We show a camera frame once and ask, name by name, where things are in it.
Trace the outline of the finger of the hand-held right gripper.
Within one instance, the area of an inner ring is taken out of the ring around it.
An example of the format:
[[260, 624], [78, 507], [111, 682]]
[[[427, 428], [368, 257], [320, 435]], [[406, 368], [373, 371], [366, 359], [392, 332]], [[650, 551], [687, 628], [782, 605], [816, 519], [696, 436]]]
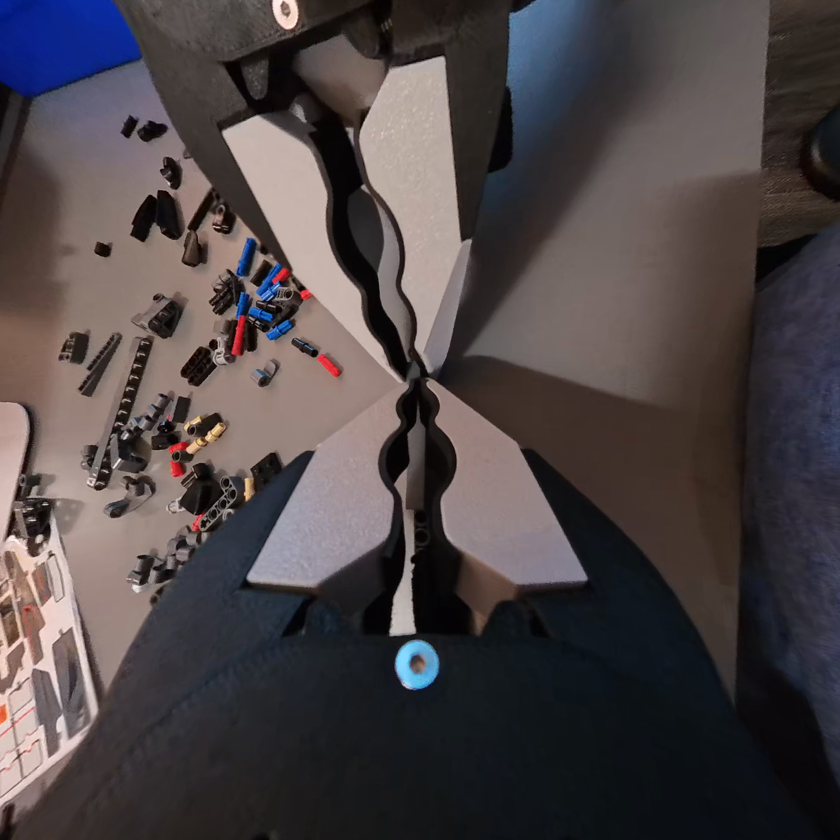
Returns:
[[387, 71], [360, 129], [365, 173], [402, 240], [401, 289], [430, 375], [448, 357], [471, 239], [463, 239], [444, 57]]
[[329, 46], [314, 72], [282, 45], [237, 63], [255, 113], [222, 136], [293, 274], [399, 382], [418, 377], [417, 316], [405, 289], [407, 231], [383, 163], [400, 141], [364, 136], [389, 109], [400, 61]]

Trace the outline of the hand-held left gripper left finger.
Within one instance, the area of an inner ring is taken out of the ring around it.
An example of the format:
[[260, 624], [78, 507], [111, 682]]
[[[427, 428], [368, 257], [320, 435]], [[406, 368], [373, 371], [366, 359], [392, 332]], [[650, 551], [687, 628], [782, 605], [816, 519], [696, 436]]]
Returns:
[[245, 580], [329, 602], [367, 633], [392, 631], [405, 567], [403, 499], [417, 384], [397, 385], [311, 453]]

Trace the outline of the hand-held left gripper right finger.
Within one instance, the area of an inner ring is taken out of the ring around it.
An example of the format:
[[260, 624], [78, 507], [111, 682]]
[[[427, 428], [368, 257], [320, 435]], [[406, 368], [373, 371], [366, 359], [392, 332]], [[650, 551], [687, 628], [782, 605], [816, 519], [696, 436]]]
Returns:
[[473, 615], [586, 573], [519, 444], [433, 380], [420, 381], [420, 632], [468, 634]]

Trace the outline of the grey lego beam with red pins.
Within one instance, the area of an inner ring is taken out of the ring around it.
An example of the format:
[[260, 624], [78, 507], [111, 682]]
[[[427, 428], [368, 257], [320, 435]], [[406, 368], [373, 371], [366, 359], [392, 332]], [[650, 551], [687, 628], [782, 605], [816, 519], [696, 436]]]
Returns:
[[404, 536], [406, 560], [415, 563], [415, 556], [425, 551], [429, 544], [429, 530], [426, 504], [427, 474], [427, 430], [425, 419], [423, 379], [418, 363], [409, 369], [409, 407], [413, 409], [413, 425], [406, 433], [408, 464], [405, 472], [406, 488], [403, 494]]

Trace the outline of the cluster of coloured lego pins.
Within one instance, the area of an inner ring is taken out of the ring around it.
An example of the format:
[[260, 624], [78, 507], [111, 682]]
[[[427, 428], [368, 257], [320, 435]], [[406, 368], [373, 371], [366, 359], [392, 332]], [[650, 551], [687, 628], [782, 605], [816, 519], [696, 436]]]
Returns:
[[201, 348], [203, 376], [256, 352], [259, 337], [276, 342], [288, 336], [311, 298], [287, 268], [266, 257], [256, 238], [247, 237], [236, 267], [225, 269], [212, 284], [208, 305], [217, 320], [213, 337]]

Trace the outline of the group of black lego panels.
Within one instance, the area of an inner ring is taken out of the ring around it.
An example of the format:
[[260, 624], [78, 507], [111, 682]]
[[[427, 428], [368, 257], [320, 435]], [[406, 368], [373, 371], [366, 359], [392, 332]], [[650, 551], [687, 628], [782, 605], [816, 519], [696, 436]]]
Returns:
[[182, 162], [170, 155], [164, 156], [160, 174], [165, 189], [143, 199], [134, 213], [129, 234], [131, 238], [143, 243], [152, 229], [157, 228], [165, 238], [182, 242], [182, 264], [196, 268], [206, 259], [206, 247], [200, 239], [200, 230], [205, 222], [209, 222], [216, 233], [229, 235], [233, 232], [237, 217], [218, 190], [210, 187], [194, 214], [184, 224], [180, 205], [175, 198], [183, 181]]

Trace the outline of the cluster of grey lego connectors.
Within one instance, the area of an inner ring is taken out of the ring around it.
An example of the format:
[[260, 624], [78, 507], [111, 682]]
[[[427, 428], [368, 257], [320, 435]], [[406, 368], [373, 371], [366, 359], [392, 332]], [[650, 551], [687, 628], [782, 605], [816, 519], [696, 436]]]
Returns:
[[[131, 590], [135, 594], [149, 593], [152, 605], [161, 599], [164, 588], [173, 582], [208, 537], [257, 494], [250, 468], [245, 476], [217, 476], [207, 462], [194, 459], [203, 446], [222, 437], [227, 427], [221, 416], [195, 417], [184, 424], [186, 438], [183, 439], [177, 428], [180, 416], [167, 411], [171, 400], [166, 393], [158, 394], [142, 414], [131, 413], [121, 432], [111, 437], [111, 478], [118, 474], [122, 496], [102, 510], [107, 519], [120, 520], [150, 500], [156, 485], [144, 472], [149, 464], [145, 455], [163, 451], [168, 454], [171, 476], [179, 481], [182, 493], [167, 504], [166, 510], [171, 515], [190, 515], [192, 519], [169, 539], [162, 555], [139, 554], [127, 575]], [[89, 445], [82, 451], [81, 466], [86, 471], [95, 446]]]

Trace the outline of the dark grey angled lego connector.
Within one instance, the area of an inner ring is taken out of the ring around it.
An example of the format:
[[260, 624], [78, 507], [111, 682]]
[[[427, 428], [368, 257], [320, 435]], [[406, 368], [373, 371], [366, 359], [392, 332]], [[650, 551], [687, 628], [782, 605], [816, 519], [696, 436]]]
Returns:
[[163, 340], [171, 338], [181, 320], [182, 305], [162, 293], [154, 294], [150, 306], [131, 318], [131, 323]]

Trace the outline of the long dark grey lego beam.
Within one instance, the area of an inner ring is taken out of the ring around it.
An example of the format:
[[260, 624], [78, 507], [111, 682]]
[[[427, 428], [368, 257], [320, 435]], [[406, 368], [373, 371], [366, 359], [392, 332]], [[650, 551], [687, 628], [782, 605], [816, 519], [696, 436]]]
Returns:
[[119, 434], [131, 418], [134, 402], [140, 389], [144, 371], [150, 358], [154, 339], [150, 335], [136, 337], [130, 346], [130, 364], [125, 382], [117, 392], [109, 409], [102, 434], [87, 467], [87, 487], [104, 490], [111, 476], [111, 437]]

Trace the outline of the dark grey tapered lego panel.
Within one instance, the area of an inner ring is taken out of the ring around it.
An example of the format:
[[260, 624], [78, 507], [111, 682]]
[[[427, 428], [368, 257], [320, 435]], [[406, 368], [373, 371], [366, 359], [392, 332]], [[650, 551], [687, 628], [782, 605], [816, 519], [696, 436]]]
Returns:
[[108, 369], [114, 354], [116, 353], [121, 341], [122, 334], [120, 332], [112, 333], [107, 341], [101, 346], [100, 350], [94, 355], [93, 359], [87, 366], [87, 375], [78, 386], [78, 393], [81, 396], [91, 397], [98, 388], [105, 371]]

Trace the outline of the dark grey lego joint assembly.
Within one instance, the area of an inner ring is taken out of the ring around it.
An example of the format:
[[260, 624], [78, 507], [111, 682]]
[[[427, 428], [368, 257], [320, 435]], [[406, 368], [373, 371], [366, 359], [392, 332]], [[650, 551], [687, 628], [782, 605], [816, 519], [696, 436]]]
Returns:
[[30, 557], [38, 556], [49, 540], [55, 506], [54, 499], [35, 494], [41, 479], [41, 475], [21, 474], [12, 507], [12, 530]]

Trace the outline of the blue plastic bin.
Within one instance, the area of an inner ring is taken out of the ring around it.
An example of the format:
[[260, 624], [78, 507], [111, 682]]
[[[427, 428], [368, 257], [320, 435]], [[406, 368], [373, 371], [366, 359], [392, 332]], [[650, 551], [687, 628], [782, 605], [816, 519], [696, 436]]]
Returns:
[[1, 2], [1, 81], [23, 97], [140, 58], [114, 2]]

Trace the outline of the white desk stand with plate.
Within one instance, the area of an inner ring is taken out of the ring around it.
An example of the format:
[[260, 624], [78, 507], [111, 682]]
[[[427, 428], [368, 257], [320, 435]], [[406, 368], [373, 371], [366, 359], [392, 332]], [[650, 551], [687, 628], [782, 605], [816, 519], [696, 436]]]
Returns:
[[9, 531], [18, 481], [23, 473], [32, 436], [27, 408], [15, 402], [1, 402], [1, 541]]

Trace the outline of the black office chair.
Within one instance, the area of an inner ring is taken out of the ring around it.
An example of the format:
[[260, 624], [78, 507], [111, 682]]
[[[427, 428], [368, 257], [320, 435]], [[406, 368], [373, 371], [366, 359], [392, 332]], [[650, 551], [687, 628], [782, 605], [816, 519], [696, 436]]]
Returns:
[[839, 202], [839, 105], [813, 127], [804, 143], [801, 169], [811, 187]]

